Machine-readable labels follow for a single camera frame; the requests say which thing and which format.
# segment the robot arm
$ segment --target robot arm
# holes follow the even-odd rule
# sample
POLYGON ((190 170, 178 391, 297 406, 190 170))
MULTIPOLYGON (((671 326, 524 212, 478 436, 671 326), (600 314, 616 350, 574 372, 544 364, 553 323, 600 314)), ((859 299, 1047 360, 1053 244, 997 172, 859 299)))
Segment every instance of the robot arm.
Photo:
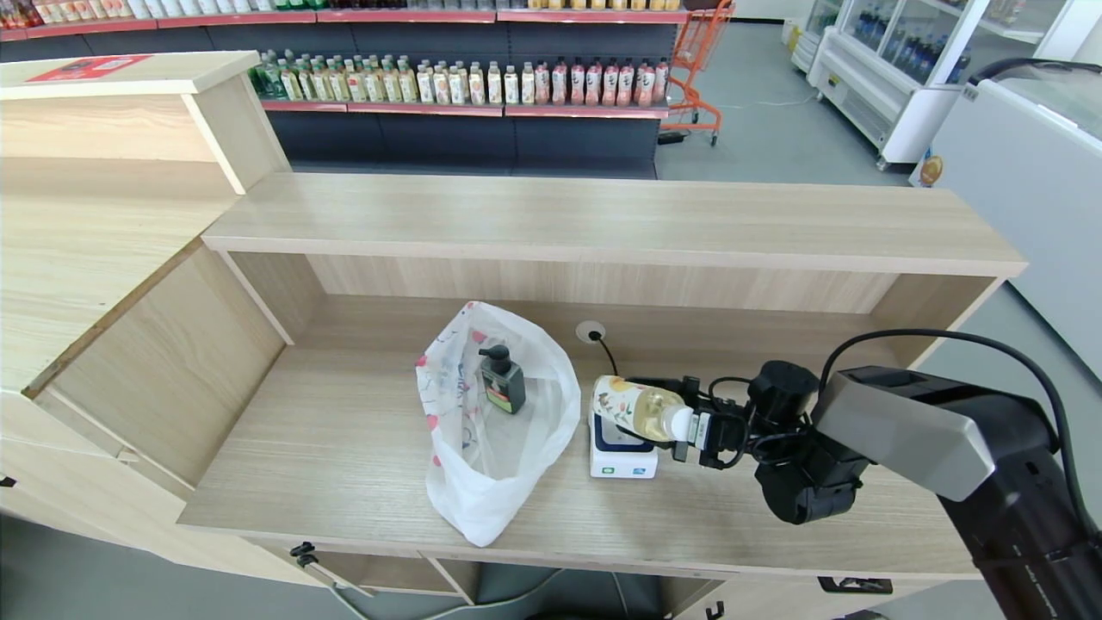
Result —
POLYGON ((1059 438, 1035 401, 866 367, 833 376, 808 417, 819 380, 786 362, 763 367, 742 407, 705 399, 693 378, 674 383, 665 387, 681 388, 701 415, 705 431, 692 443, 701 465, 722 469, 737 458, 722 461, 721 452, 749 454, 779 519, 846 512, 861 475, 882 465, 938 496, 1008 619, 1102 618, 1096 530, 1069 492, 1054 458, 1059 438))

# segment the soap dispenser bottle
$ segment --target soap dispenser bottle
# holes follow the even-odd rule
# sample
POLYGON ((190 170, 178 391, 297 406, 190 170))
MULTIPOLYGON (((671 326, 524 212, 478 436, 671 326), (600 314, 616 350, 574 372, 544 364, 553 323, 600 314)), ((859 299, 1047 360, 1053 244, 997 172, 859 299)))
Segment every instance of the soap dispenser bottle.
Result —
POLYGON ((482 363, 483 385, 486 399, 509 414, 516 414, 525 406, 525 373, 509 359, 509 348, 495 345, 479 349, 486 359, 482 363))

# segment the checkout counter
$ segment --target checkout counter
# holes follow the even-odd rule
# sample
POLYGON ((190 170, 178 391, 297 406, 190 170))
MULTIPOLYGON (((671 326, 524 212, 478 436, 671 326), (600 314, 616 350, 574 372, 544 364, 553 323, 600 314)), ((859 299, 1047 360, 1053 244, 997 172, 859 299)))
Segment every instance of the checkout counter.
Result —
MULTIPOLYGON (((548 331, 583 388, 819 369, 873 329, 954 329, 1022 257, 947 191, 294 173, 251 52, 160 54, 99 79, 2 65, 0 507, 170 561, 474 602, 480 563, 662 576, 668 617, 832 618, 980 579, 936 498, 882 468, 793 526, 753 468, 668 456, 590 478, 580 426, 505 533, 430 505, 413 363, 467 298, 548 331), (819 577, 887 578, 892 594, 819 577)), ((858 346, 914 368, 938 342, 858 346)))

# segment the wooden countertop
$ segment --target wooden countertop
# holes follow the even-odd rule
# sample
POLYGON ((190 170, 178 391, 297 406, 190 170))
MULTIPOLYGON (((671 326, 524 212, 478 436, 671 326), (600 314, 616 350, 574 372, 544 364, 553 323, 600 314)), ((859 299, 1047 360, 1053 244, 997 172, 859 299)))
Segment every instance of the wooden countertop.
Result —
POLYGON ((248 70, 256 52, 186 52, 152 57, 96 79, 26 80, 77 58, 0 64, 0 101, 102 95, 182 95, 202 93, 248 70))
POLYGON ((912 187, 271 174, 215 249, 1013 276, 963 200, 912 187))
POLYGON ((236 198, 202 162, 4 159, 0 182, 2 387, 31 395, 236 198))
MULTIPOLYGON (((655 480, 591 479, 585 422, 505 533, 487 548, 473 547, 429 503, 431 445, 413 374, 414 361, 461 305, 328 297, 276 362, 179 522, 287 546, 311 541, 363 553, 596 563, 641 573, 677 567, 979 577, 937 499, 884 468, 865 474, 851 512, 795 526, 769 512, 750 459, 715 471, 663 456, 655 480)), ((725 312, 687 308, 508 306, 566 349, 583 388, 583 412, 593 381, 607 372, 601 350, 573 338, 583 314, 597 312, 617 327, 614 352, 625 373, 705 381, 753 377, 768 359, 759 350, 763 340, 786 359, 821 365, 830 349, 818 341, 836 344, 872 326, 860 315, 745 312, 733 320, 725 312), (711 351, 679 350, 687 331, 698 340, 714 335, 711 351), (634 349, 647 335, 653 335, 649 357, 634 349)), ((883 342, 858 346, 846 358, 855 366, 893 361, 883 342)))

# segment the bottle cap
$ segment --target bottle cap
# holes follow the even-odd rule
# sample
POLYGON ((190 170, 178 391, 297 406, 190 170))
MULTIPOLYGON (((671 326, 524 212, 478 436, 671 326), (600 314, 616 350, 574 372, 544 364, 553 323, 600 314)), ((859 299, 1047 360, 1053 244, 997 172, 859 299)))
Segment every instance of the bottle cap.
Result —
POLYGON ((689 425, 692 423, 692 407, 683 405, 671 405, 662 412, 663 421, 667 421, 666 432, 674 442, 689 440, 689 425))

